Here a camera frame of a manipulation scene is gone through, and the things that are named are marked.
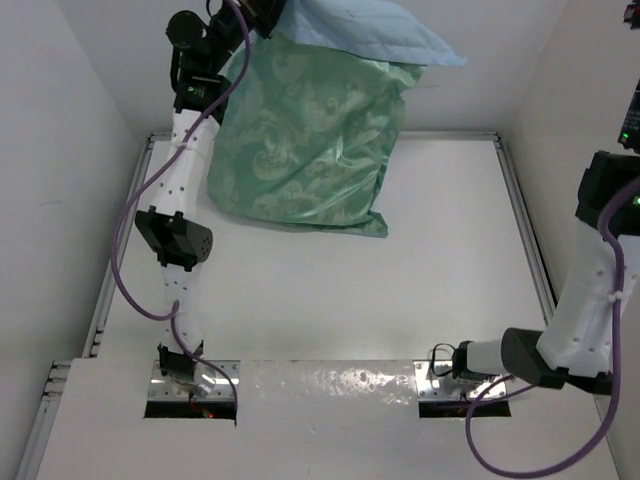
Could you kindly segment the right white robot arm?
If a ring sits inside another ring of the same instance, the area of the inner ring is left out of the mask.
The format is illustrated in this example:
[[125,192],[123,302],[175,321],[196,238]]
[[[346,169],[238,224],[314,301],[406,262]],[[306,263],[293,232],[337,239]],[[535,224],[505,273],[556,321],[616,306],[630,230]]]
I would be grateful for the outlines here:
[[573,263],[543,331],[507,329],[454,350],[449,377],[480,384],[511,375],[532,386],[620,390],[613,329],[639,279],[639,100],[621,127],[624,153],[597,151],[578,189]]

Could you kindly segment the blue green pillowcase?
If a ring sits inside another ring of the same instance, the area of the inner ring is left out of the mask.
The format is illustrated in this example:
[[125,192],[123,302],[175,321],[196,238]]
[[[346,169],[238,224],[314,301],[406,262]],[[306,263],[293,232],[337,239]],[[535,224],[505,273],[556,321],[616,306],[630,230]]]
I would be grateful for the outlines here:
[[384,238],[374,210],[403,128],[404,94],[465,59],[392,1],[290,1],[269,38],[229,64],[241,82],[213,145],[223,213]]

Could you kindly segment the aluminium table frame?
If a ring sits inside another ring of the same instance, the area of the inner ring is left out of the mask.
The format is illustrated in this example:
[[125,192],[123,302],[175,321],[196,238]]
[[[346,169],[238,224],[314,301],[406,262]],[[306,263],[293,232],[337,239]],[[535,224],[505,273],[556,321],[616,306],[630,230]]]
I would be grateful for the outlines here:
[[[414,362],[433,345],[542,328],[553,298],[512,164],[493,134],[405,133],[378,208],[378,240],[287,233],[226,218],[201,197],[215,233],[195,299],[207,354],[245,361]],[[102,284],[80,358],[56,363],[18,475],[39,470],[77,360],[157,359],[160,323]]]

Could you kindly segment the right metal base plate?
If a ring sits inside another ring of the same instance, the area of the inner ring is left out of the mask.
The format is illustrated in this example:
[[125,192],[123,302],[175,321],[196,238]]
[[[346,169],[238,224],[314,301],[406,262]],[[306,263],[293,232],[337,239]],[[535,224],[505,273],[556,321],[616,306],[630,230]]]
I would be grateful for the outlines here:
[[422,403],[470,402],[499,376],[486,380],[459,380],[447,374],[451,360],[418,360],[414,362],[414,378],[418,400]]

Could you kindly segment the metal base plate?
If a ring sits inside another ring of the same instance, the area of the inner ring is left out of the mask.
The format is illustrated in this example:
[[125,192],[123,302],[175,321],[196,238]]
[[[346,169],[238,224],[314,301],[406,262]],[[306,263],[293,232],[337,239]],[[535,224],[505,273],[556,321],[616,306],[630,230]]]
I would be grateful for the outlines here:
[[227,380],[215,369],[198,364],[194,375],[182,373],[164,373],[158,361],[152,367],[150,383],[147,393],[148,401],[179,402],[187,401],[192,395],[195,400],[204,402],[233,402],[234,394],[230,383],[239,386],[239,366],[234,365],[231,370],[225,363],[216,363],[222,371],[230,376]]
[[470,402],[499,376],[486,380],[459,380],[447,374],[451,360],[418,360],[414,362],[414,378],[418,400],[422,403]]

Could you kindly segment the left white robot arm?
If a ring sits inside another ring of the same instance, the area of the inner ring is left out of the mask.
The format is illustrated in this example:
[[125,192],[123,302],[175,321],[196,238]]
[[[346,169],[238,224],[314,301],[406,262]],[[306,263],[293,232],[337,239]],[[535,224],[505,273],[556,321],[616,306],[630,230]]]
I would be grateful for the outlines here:
[[227,100],[239,85],[222,70],[250,33],[269,38],[284,8],[282,1],[225,1],[207,21],[182,10],[166,28],[175,94],[168,165],[134,223],[160,264],[171,312],[158,346],[160,371],[180,380],[195,380],[204,350],[200,322],[189,304],[214,235],[196,221],[197,199]]

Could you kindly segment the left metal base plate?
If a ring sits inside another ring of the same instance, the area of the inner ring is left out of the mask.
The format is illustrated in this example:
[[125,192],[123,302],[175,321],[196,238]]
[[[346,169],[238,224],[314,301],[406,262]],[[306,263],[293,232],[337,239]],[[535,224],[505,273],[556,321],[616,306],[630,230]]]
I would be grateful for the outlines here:
[[182,373],[164,373],[158,361],[152,367],[150,383],[147,393],[148,401],[179,402],[187,401],[192,395],[195,400],[204,402],[233,402],[234,394],[230,383],[239,386],[239,366],[234,365],[231,370],[225,363],[216,363],[222,371],[230,376],[227,380],[215,369],[198,364],[194,375]]

